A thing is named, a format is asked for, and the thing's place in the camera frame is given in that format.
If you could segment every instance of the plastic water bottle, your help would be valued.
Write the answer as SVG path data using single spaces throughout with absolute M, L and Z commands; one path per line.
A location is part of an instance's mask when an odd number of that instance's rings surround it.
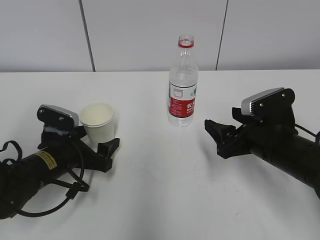
M 188 126 L 194 118 L 198 66 L 193 55 L 193 47 L 192 35 L 180 35 L 179 56 L 170 67 L 168 120 L 177 127 Z

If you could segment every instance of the paper cup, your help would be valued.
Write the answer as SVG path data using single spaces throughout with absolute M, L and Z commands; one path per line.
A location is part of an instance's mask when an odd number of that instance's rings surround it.
M 80 122 L 84 126 L 92 147 L 115 138 L 114 110 L 104 102 L 94 102 L 80 112 Z

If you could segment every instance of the white table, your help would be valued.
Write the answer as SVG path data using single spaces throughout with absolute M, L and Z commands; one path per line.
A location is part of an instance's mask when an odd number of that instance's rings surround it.
M 167 72 L 0 73 L 0 80 L 1 145 L 16 140 L 24 156 L 37 150 L 41 104 L 79 113 L 86 104 L 107 102 L 120 138 L 110 172 L 86 171 L 89 193 L 49 216 L 1 220 L 1 240 L 320 238 L 313 189 L 253 155 L 223 160 L 204 130 L 205 119 L 239 126 L 231 107 L 283 86 L 295 91 L 296 122 L 317 132 L 320 70 L 200 72 L 194 121 L 185 128 L 167 120 Z M 16 156 L 13 149 L 0 159 L 9 156 Z M 65 192 L 46 186 L 24 210 L 50 209 Z

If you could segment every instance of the black cable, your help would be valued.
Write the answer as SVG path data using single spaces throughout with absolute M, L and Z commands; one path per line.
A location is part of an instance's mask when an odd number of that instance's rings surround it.
M 14 207 L 12 204 L 10 204 L 10 202 L 8 202 L 7 200 L 5 200 L 1 195 L 0 195 L 0 200 L 7 205 L 8 208 L 12 209 L 13 211 L 15 211 L 17 214 L 24 216 L 24 217 L 29 217 L 29 218 L 38 218 L 38 217 L 43 217 L 49 214 L 52 214 L 56 211 L 58 211 L 59 209 L 61 209 L 64 205 L 66 205 L 66 203 L 70 200 L 69 197 L 66 197 L 65 200 L 63 200 L 63 202 L 61 202 L 58 206 L 48 210 L 48 211 L 42 211 L 42 212 L 27 212 L 27 211 L 23 211 L 21 209 L 18 209 L 16 207 Z
M 303 127 L 303 126 L 300 126 L 300 125 L 298 125 L 298 124 L 296 124 L 296 123 L 294 124 L 294 126 L 296 126 L 298 129 L 301 129 L 301 130 L 305 131 L 306 133 L 312 135 L 313 137 L 316 137 L 316 136 L 317 136 L 317 135 L 314 134 L 312 131 L 309 131 L 308 129 L 306 129 L 306 128 Z

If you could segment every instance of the white wall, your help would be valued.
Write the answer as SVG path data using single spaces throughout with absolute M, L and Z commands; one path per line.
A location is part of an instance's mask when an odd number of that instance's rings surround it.
M 77 0 L 1 0 L 0 72 L 92 71 Z
M 213 70 L 225 7 L 226 0 L 83 0 L 95 69 L 167 71 L 179 35 L 191 33 L 199 68 Z
M 97 71 L 167 70 L 192 33 L 217 64 L 227 0 L 82 0 Z M 319 0 L 229 0 L 218 70 L 319 69 Z M 92 71 L 78 0 L 2 0 L 0 72 Z
M 229 0 L 218 70 L 319 69 L 319 0 Z

